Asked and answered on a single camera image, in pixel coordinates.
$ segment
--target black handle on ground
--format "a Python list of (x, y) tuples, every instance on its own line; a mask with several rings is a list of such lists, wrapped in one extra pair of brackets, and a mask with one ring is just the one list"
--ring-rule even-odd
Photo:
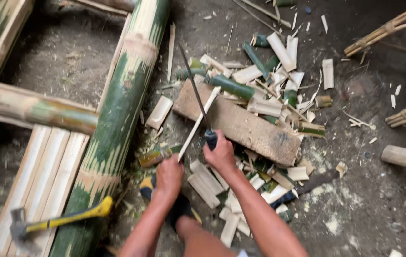
[(214, 131), (208, 129), (206, 130), (204, 137), (206, 138), (206, 143), (207, 146), (209, 146), (209, 149), (211, 151), (214, 150), (214, 148), (216, 148), (217, 145), (217, 134)]

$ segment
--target machete handle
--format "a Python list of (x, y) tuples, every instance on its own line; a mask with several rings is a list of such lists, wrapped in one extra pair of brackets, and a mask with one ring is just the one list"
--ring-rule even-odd
[(204, 137), (206, 138), (206, 143), (207, 146), (209, 146), (209, 149), (211, 151), (214, 150), (214, 148), (216, 148), (217, 145), (217, 134), (214, 131), (208, 129), (206, 130)]
[(68, 223), (80, 221), (82, 219), (106, 217), (111, 211), (112, 204), (113, 204), (112, 197), (106, 196), (102, 202), (100, 202), (99, 204), (90, 209), (87, 209), (79, 213), (70, 213), (60, 218), (49, 219), (46, 221), (40, 221), (38, 223), (27, 225), (26, 231), (27, 232), (42, 231), (48, 228), (54, 228), (57, 226), (66, 225)]

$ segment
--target forearm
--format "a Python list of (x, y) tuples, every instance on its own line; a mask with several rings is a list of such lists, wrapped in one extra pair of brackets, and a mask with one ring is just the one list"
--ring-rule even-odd
[(154, 256), (156, 239), (174, 200), (155, 193), (141, 219), (120, 249), (120, 257)]
[(257, 245), (266, 256), (308, 256), (297, 237), (240, 170), (223, 172), (240, 202)]

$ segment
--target hammer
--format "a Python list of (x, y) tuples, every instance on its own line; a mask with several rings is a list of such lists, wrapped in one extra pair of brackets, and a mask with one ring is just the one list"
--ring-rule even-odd
[(23, 207), (11, 210), (12, 224), (10, 227), (11, 238), (18, 248), (24, 248), (31, 253), (39, 253), (40, 249), (32, 242), (28, 242), (27, 235), (30, 232), (43, 231), (61, 225), (66, 225), (82, 219), (106, 217), (111, 211), (112, 197), (107, 196), (96, 206), (78, 213), (70, 213), (59, 218), (48, 219), (36, 223), (25, 221), (25, 211)]

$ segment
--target ground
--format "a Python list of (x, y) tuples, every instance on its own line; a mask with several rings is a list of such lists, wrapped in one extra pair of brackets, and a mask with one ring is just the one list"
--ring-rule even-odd
[[(273, 12), (271, 4), (252, 0)], [(309, 6), (311, 14), (304, 8)], [(375, 30), (388, 20), (406, 11), (406, 1), (299, 1), (294, 9), (281, 8), (281, 17), (290, 22), (297, 12), (298, 71), (305, 72), (303, 85), (314, 85), (301, 90), (309, 99), (317, 90), (319, 68), (323, 59), (333, 58), (335, 88), (318, 95), (330, 95), (333, 105), (318, 111), (316, 124), (326, 125), (326, 140), (305, 138), (303, 156), (316, 167), (311, 175), (335, 172), (339, 161), (349, 171), (342, 179), (315, 188), (300, 199), (287, 204), (297, 218), (289, 224), (310, 256), (388, 256), (397, 249), (406, 256), (406, 168), (389, 165), (380, 160), (385, 146), (406, 147), (406, 127), (391, 129), (384, 119), (406, 107), (406, 54), (377, 44), (367, 52), (360, 65), (361, 54), (342, 62), (343, 50), (348, 45)], [(212, 19), (203, 17), (212, 15)], [(258, 13), (273, 25), (274, 21)], [(328, 34), (324, 32), (321, 15), (326, 15)], [(233, 1), (175, 1), (169, 19), (176, 24), (176, 42), (184, 43), (188, 56), (208, 54), (218, 61), (237, 60), (249, 63), (245, 53), (237, 51), (252, 34), (269, 34), (271, 30), (243, 11)], [(311, 22), (309, 32), (305, 28)], [(123, 20), (80, 5), (59, 10), (55, 0), (38, 4), (19, 36), (12, 55), (5, 65), (0, 81), (44, 93), (97, 106), (110, 60), (120, 36)], [(232, 25), (233, 34), (225, 55)], [(291, 34), (283, 27), (283, 34)], [(176, 99), (178, 87), (161, 89), (166, 85), (169, 30), (165, 31), (154, 75), (149, 83), (148, 96), (143, 105), (148, 117), (160, 95)], [(406, 47), (406, 30), (385, 39)], [(258, 49), (265, 61), (271, 50)], [(177, 51), (173, 58), (173, 72), (182, 58)], [(392, 108), (390, 95), (402, 85)], [(349, 127), (348, 113), (376, 126)], [(193, 122), (176, 114), (169, 114), (164, 133), (158, 143), (182, 143)], [(128, 237), (146, 203), (138, 195), (138, 184), (143, 176), (154, 172), (135, 168), (135, 156), (154, 143), (156, 131), (138, 123), (124, 168), (124, 178), (117, 196), (127, 189), (126, 197), (110, 217), (102, 241), (120, 247)], [(0, 211), (4, 205), (20, 165), (30, 132), (0, 124)], [(203, 161), (197, 133), (187, 151), (188, 163)], [(368, 142), (377, 137), (373, 144)], [(203, 227), (219, 236), (224, 221), (217, 218), (196, 192), (183, 184), (183, 192), (203, 217)], [(168, 225), (164, 225), (157, 256), (182, 256), (183, 244)], [(244, 235), (236, 235), (232, 247), (258, 251), (255, 242)]]

